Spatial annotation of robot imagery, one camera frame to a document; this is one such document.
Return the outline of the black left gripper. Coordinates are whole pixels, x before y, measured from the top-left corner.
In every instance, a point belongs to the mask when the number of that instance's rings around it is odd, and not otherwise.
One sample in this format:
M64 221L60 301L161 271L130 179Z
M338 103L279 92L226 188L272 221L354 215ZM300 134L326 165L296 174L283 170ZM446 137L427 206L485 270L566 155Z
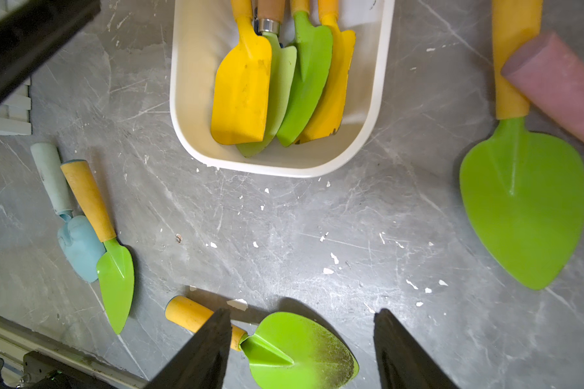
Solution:
M101 3L27 1L0 19L0 105L101 11Z

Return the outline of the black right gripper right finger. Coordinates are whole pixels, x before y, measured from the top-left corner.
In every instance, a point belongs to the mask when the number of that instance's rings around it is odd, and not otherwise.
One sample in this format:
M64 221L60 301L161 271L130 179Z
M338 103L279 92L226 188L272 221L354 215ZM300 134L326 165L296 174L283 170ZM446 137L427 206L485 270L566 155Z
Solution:
M381 387L457 387L391 311L382 309L376 313L374 324L373 339Z

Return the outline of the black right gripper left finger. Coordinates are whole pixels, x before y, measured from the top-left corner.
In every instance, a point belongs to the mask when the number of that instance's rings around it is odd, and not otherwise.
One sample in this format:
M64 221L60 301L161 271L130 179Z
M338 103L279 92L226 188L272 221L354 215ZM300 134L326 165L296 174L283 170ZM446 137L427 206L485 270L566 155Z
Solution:
M230 312L219 309L147 388L221 388L231 341Z

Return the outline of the light blue shovel pale handle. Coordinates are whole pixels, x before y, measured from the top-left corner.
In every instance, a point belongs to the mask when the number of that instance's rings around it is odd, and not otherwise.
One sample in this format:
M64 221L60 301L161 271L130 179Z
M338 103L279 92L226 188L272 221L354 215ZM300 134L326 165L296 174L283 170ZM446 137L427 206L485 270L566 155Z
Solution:
M53 210L63 220L57 233L58 244L76 274L93 283L98 279L97 263L105 254L105 247L89 220L74 214L58 149L50 143L37 143L30 150Z

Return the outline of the yellow scoop with yellow handle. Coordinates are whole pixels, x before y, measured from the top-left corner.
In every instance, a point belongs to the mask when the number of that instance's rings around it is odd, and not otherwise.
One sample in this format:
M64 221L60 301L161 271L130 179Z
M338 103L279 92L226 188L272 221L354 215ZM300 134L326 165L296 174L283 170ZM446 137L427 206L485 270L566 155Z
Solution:
M223 145L261 142L268 114L272 47L253 28L251 1L233 0L231 6L238 45L217 70L211 135Z

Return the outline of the yellow square shovel yellow handle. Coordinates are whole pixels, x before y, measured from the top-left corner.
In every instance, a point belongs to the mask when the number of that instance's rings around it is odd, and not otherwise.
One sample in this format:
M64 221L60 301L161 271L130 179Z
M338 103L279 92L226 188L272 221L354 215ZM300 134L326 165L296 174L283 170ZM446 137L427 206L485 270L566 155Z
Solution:
M339 1L320 0L318 11L321 24L327 26L334 36L333 56L321 100L305 129L296 139L296 144L304 144L336 134L342 124L347 99L347 85L355 50L356 33L352 30L339 29Z

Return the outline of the light green trowel wooden handle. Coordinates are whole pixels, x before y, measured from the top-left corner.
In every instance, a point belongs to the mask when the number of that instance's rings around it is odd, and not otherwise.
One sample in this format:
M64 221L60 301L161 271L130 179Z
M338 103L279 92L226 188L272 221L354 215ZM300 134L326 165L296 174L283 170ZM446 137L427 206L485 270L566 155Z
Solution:
M254 157L266 149L275 139L286 115L298 51L293 45L283 47L279 41L285 9L286 2L283 0L259 0L257 2L256 31L269 41L273 56L264 139L261 142L237 146L237 149L246 158Z

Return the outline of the green leaf shovel yellow handle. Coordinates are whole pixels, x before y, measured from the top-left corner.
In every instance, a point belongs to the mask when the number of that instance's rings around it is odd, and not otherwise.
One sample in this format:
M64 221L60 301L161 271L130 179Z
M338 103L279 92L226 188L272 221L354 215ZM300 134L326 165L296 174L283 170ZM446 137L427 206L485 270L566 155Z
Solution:
M334 36L329 27L312 24L309 1L291 1L298 51L286 115L277 132L284 147L296 142L321 99L332 63Z

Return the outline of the purple shovel pink handle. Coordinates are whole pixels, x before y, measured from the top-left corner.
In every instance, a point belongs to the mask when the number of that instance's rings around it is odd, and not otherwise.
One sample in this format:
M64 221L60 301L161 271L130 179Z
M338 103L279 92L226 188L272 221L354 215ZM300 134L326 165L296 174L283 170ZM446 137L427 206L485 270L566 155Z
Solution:
M542 32L522 45L501 75L584 143L584 62L555 32Z

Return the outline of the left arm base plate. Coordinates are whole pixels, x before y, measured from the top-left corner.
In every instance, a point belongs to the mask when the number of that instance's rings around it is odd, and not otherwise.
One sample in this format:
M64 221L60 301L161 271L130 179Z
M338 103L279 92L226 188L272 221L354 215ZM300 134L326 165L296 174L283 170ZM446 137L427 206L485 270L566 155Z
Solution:
M23 358L23 388L113 388L101 379L32 351Z

